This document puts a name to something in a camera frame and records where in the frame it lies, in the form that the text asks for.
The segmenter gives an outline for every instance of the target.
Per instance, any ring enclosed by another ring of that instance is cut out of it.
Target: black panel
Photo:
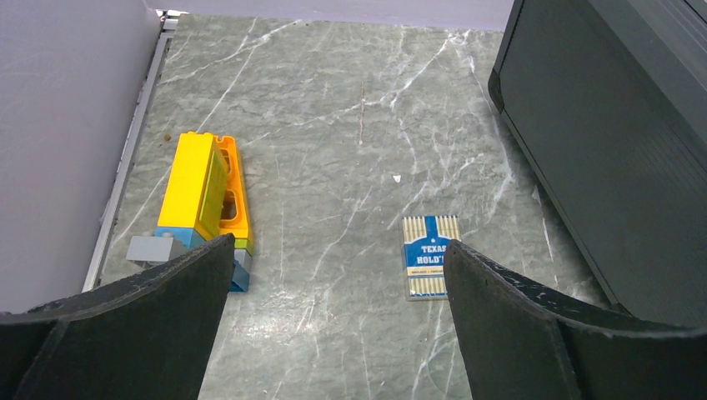
[[[197,398],[233,241],[219,237],[92,292],[1,316],[0,398]]]
[[[609,299],[707,326],[707,24],[667,0],[514,8],[489,91]]]
[[[474,400],[704,399],[707,331],[602,310],[452,241],[449,306]]]

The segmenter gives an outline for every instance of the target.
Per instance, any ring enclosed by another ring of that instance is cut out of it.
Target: white wall
[[[146,0],[153,8],[244,17],[502,31],[513,0]]]
[[[0,311],[80,292],[158,33],[142,0],[0,0]]]

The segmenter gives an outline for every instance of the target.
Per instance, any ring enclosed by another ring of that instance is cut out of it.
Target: lego structure
[[[133,237],[127,259],[158,265],[232,233],[232,292],[247,292],[253,255],[243,166],[236,141],[211,133],[179,137],[154,237]]]

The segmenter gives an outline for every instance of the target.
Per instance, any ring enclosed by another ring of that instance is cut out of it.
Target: building block
[[[233,250],[233,277],[231,278],[231,292],[247,292],[250,284],[250,266],[252,259],[245,249]]]
[[[253,254],[253,230],[250,227],[243,164],[236,140],[227,136],[218,138],[216,143],[226,156],[228,164],[228,178],[223,200],[224,207],[219,223],[219,234],[232,233],[236,237],[235,247],[245,248],[249,254]]]
[[[187,252],[175,237],[133,236],[126,259],[147,268],[166,263]]]
[[[228,169],[213,134],[180,135],[158,226],[194,229],[207,241],[217,237]]]
[[[189,250],[206,243],[206,240],[195,229],[188,227],[157,227],[155,229],[156,237],[164,237],[165,235],[171,235]]]

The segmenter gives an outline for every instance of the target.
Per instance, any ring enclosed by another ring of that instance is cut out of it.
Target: gray marble tabletop
[[[181,18],[103,284],[140,271],[129,238],[154,230],[177,135],[235,137],[253,275],[229,295],[201,398],[469,398],[449,304],[405,300],[403,216],[457,214],[465,243],[604,301],[489,101],[501,37]]]

